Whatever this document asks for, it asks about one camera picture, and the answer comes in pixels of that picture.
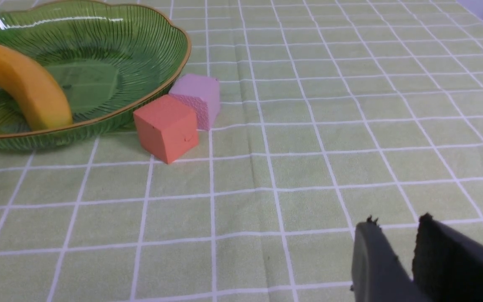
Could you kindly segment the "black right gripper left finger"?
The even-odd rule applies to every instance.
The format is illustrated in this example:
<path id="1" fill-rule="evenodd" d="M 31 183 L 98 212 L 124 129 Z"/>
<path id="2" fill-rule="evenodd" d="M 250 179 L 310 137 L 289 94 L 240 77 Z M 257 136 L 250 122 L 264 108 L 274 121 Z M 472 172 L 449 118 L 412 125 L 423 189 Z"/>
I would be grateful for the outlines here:
<path id="1" fill-rule="evenodd" d="M 378 218 L 355 227 L 351 291 L 357 302 L 429 302 L 412 282 L 390 245 Z"/>

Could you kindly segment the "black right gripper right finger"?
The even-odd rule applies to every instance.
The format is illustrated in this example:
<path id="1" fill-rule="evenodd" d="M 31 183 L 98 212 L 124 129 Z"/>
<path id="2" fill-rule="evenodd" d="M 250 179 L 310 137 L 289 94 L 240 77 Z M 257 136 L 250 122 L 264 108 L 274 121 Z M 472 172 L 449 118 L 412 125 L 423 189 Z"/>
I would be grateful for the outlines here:
<path id="1" fill-rule="evenodd" d="M 413 281 L 433 302 L 483 302 L 483 245 L 428 213 L 415 243 Z"/>

